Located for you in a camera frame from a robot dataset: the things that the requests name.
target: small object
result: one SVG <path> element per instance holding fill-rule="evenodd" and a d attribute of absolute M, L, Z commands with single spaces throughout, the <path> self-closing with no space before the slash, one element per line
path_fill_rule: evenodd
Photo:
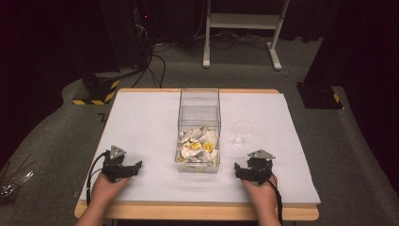
<path fill-rule="evenodd" d="M 0 204 L 13 204 L 17 200 L 21 185 L 33 176 L 33 171 L 28 172 L 24 177 L 12 183 L 2 186 L 0 191 Z"/>
<path fill-rule="evenodd" d="M 253 158 L 264 158 L 264 159 L 275 159 L 276 158 L 275 156 L 273 156 L 273 154 L 268 153 L 265 150 L 258 150 L 256 152 L 249 153 L 248 156 L 253 157 Z"/>
<path fill-rule="evenodd" d="M 247 161 L 249 169 L 243 169 L 240 165 L 234 163 L 235 176 L 257 183 L 260 186 L 272 176 L 273 162 L 271 159 L 276 157 L 264 150 L 249 153 L 248 156 L 250 156 Z"/>
<path fill-rule="evenodd" d="M 126 152 L 123 149 L 115 145 L 111 146 L 111 151 L 106 150 L 104 153 L 103 174 L 108 177 L 110 182 L 116 182 L 119 178 L 138 175 L 138 170 L 143 162 L 139 161 L 134 166 L 124 167 L 122 162 L 125 154 Z"/>

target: transparent container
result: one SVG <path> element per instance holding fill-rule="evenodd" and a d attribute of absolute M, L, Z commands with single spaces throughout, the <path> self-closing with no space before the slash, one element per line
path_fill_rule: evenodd
<path fill-rule="evenodd" d="M 179 172 L 217 173 L 221 130 L 218 89 L 182 89 L 175 161 Z"/>

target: dark background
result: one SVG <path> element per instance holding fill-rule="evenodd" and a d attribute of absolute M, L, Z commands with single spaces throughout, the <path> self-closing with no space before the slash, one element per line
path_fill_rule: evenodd
<path fill-rule="evenodd" d="M 202 1 L 160 2 L 169 5 L 153 9 L 158 33 L 176 40 L 182 36 L 182 41 L 190 42 L 200 24 Z M 245 1 L 244 5 L 241 1 L 214 1 L 213 9 L 264 13 L 259 11 L 262 4 L 261 0 Z M 279 5 L 278 1 L 268 4 Z M 321 77 L 333 77 L 330 85 L 344 87 L 362 134 L 398 191 L 397 8 L 393 1 L 343 1 L 338 10 L 340 4 L 339 0 L 292 0 L 280 37 L 302 37 L 304 41 L 326 38 L 316 58 L 329 57 L 312 67 Z M 0 3 L 0 166 L 39 122 L 62 105 L 62 89 L 90 72 L 90 57 L 79 51 L 85 45 L 73 38 L 73 24 L 80 22 L 72 22 L 70 10 L 73 7 L 66 8 L 62 1 Z M 169 30 L 172 23 L 168 21 L 180 29 Z M 107 35 L 95 38 L 110 46 Z"/>

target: black cable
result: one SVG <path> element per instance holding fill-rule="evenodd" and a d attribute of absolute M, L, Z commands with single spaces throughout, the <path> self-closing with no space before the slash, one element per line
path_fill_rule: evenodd
<path fill-rule="evenodd" d="M 91 201 L 91 176 L 93 174 L 93 169 L 96 166 L 97 161 L 103 156 L 105 156 L 105 153 L 100 154 L 96 158 L 96 160 L 94 160 L 93 164 L 91 165 L 90 171 L 88 172 L 88 181 L 86 182 L 86 203 L 88 205 L 90 204 Z"/>
<path fill-rule="evenodd" d="M 137 83 L 140 81 L 141 77 L 143 76 L 143 74 L 149 69 L 150 63 L 151 63 L 152 57 L 150 56 L 149 61 L 146 62 L 146 66 L 145 69 L 143 70 L 143 72 L 141 73 L 141 75 L 137 78 L 137 80 L 135 81 L 135 83 L 132 85 L 132 88 L 134 88 Z"/>

